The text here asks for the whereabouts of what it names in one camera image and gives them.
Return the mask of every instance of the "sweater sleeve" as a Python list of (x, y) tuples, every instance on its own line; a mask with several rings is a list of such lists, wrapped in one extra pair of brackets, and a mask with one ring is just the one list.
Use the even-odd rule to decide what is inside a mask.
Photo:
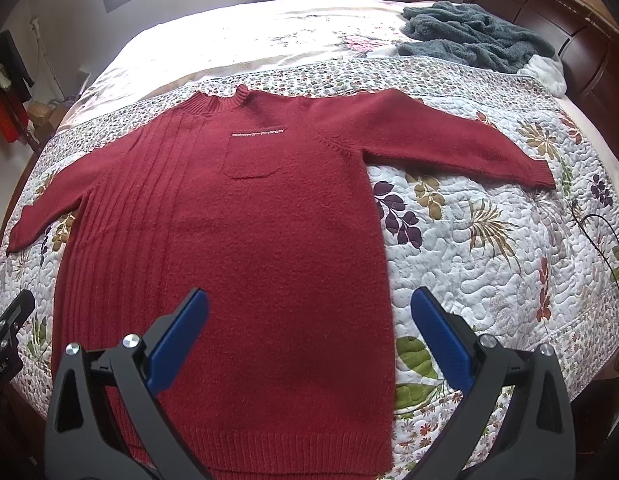
[(56, 174), (39, 199), (24, 206), (10, 231), (7, 254), (30, 246), (54, 220), (76, 210), (98, 179), (131, 149), (141, 129), (93, 150)]
[(395, 89), (312, 100), (311, 124), (366, 162), (417, 166), (526, 187), (556, 187), (535, 160), (491, 126), (435, 110)]

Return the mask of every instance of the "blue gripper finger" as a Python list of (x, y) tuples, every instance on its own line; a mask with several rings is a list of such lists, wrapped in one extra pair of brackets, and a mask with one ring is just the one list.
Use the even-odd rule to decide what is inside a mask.
[(471, 355), (446, 319), (449, 315), (424, 286), (412, 294), (411, 309), (412, 319), (449, 386), (467, 394), (474, 384)]
[(184, 306), (177, 309), (176, 317), (147, 358), (146, 384), (154, 396), (174, 383), (187, 354), (207, 321), (207, 294), (196, 289), (186, 301)]

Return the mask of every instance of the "black cable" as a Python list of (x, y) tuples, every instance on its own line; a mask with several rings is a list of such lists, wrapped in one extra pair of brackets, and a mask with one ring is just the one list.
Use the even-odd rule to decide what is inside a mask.
[[(590, 218), (600, 218), (601, 220), (603, 220), (609, 226), (609, 228), (611, 229), (611, 233), (614, 235), (614, 238), (616, 239), (616, 243), (619, 245), (619, 237), (616, 234), (616, 231), (614, 230), (614, 227), (612, 227), (612, 225), (609, 223), (608, 219), (606, 219), (605, 217), (603, 217), (603, 216), (601, 216), (599, 214), (596, 214), (596, 213), (589, 213), (589, 214), (583, 216), (580, 221), (578, 221), (578, 218), (576, 217), (576, 213), (574, 212), (575, 208), (576, 208), (576, 199), (572, 200), (572, 208), (571, 208), (572, 209), (572, 217), (574, 218), (574, 221), (576, 222), (576, 225), (578, 225), (580, 227), (582, 233), (589, 240), (590, 244), (592, 244), (593, 248), (596, 249), (596, 252), (598, 252), (600, 254), (600, 256), (603, 259), (603, 261), (609, 267), (609, 272), (611, 273), (611, 276), (614, 278), (614, 282), (616, 283), (616, 288), (619, 291), (619, 280), (616, 277), (616, 275), (614, 274), (614, 269), (612, 268), (611, 264), (609, 263), (609, 260), (605, 257), (605, 255), (603, 254), (601, 249), (592, 240), (590, 235), (587, 234), (587, 231), (583, 227), (583, 224), (585, 223), (585, 221), (587, 219), (590, 219)], [(614, 371), (619, 375), (619, 353), (616, 356), (616, 360), (614, 361)]]

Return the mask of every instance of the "metal screw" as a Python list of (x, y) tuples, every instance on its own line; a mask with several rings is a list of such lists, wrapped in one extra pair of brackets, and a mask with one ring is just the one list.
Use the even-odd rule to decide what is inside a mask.
[(498, 344), (498, 340), (491, 334), (483, 334), (478, 340), (485, 348), (494, 348)]
[(541, 345), (541, 353), (546, 356), (554, 355), (554, 347), (547, 343), (543, 343)]
[(123, 346), (125, 348), (135, 348), (141, 342), (141, 338), (136, 334), (128, 334), (123, 338)]
[(80, 350), (80, 345), (78, 343), (70, 343), (65, 346), (65, 354), (67, 355), (76, 355)]

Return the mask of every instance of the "red sweater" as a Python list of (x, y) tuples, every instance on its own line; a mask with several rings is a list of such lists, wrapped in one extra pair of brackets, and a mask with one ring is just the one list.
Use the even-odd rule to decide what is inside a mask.
[(78, 209), (53, 369), (67, 343), (142, 334), (198, 286), (210, 320), (161, 402), (216, 476), (389, 470), (394, 337), (365, 162), (555, 185), (499, 131), (397, 90), (199, 92), (62, 170), (12, 229), (13, 253)]

